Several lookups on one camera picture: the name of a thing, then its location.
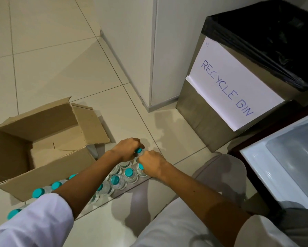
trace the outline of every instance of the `wall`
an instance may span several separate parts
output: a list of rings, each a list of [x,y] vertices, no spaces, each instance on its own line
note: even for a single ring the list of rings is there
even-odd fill
[[[148,106],[156,0],[94,0],[94,3],[107,43]]]
[[[180,94],[205,18],[264,0],[158,0],[151,106]],[[298,6],[305,0],[288,0]]]

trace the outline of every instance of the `person's left hand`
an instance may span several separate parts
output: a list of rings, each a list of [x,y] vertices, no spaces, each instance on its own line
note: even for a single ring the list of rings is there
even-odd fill
[[[120,162],[127,162],[137,156],[135,150],[144,149],[144,145],[140,143],[140,139],[128,138],[121,140],[112,151],[119,156]]]

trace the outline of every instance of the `water bottle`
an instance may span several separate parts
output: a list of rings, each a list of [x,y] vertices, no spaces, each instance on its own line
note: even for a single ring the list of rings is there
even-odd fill
[[[146,173],[144,173],[144,166],[142,164],[140,164],[140,163],[137,165],[137,173],[142,178],[148,176]]]
[[[138,174],[132,168],[125,169],[124,177],[125,177],[125,181],[130,184],[134,184],[135,182],[138,181]]]
[[[134,161],[137,162],[137,163],[139,163],[138,158],[139,158],[141,155],[144,154],[144,151],[143,151],[141,148],[138,148],[138,149],[135,150],[135,153],[137,153],[138,156],[136,156],[136,157],[134,158]]]
[[[130,167],[131,165],[132,165],[131,160],[130,160],[130,161],[127,161],[127,162],[121,162],[121,163],[119,163],[119,166],[120,166],[122,169],[127,169],[127,168]]]
[[[50,193],[52,191],[52,188],[50,185],[47,185],[47,186],[44,186],[43,188],[38,188],[38,189],[35,189],[33,191],[33,198],[34,199],[38,199],[40,196],[44,195],[44,194],[47,194],[47,193]]]
[[[63,183],[65,183],[65,182],[67,182],[67,181],[68,181],[67,179],[63,179],[63,180],[54,182],[54,183],[51,185],[52,190],[54,191],[54,190],[58,189],[59,187],[62,186]]]
[[[92,198],[90,199],[90,201],[88,202],[88,204],[94,204],[95,202],[97,202],[100,198],[100,195],[96,192]]]
[[[113,193],[114,189],[111,187],[110,183],[106,180],[103,181],[103,183],[99,186],[97,193],[101,196],[103,195],[111,195]]]
[[[78,174],[78,173],[70,175],[70,176],[69,176],[69,179],[74,178],[77,174]]]
[[[127,182],[122,175],[116,174],[111,177],[111,186],[115,190],[123,190],[127,186]]]
[[[7,219],[10,220],[13,218],[15,215],[17,215],[19,212],[21,212],[24,208],[26,208],[29,204],[25,204],[24,206],[21,206],[18,209],[14,209],[8,213]]]
[[[114,169],[109,173],[110,175],[121,174],[122,169],[119,165],[115,166]]]

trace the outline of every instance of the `paper sign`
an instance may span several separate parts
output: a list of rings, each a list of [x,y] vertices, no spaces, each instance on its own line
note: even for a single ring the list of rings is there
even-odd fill
[[[233,131],[284,101],[208,37],[186,80]]]

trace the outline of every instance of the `tile floor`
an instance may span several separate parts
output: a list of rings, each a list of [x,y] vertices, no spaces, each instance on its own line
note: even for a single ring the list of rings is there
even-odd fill
[[[100,37],[92,0],[0,0],[0,123],[67,96],[94,108],[112,141],[100,151],[138,137],[189,175],[215,155],[175,103],[146,112]],[[65,246],[129,246],[174,195],[142,179],[82,214]],[[0,190],[0,224],[21,204]]]

